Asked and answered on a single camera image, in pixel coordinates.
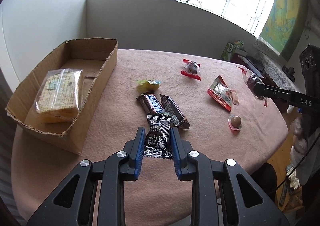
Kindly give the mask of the white gloved right hand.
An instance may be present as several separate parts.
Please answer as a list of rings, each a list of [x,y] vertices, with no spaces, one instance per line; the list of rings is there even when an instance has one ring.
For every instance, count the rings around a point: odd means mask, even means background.
[[[303,138],[301,116],[291,123],[291,132],[293,133],[293,145],[290,150],[291,165],[296,167],[308,150],[307,140]]]

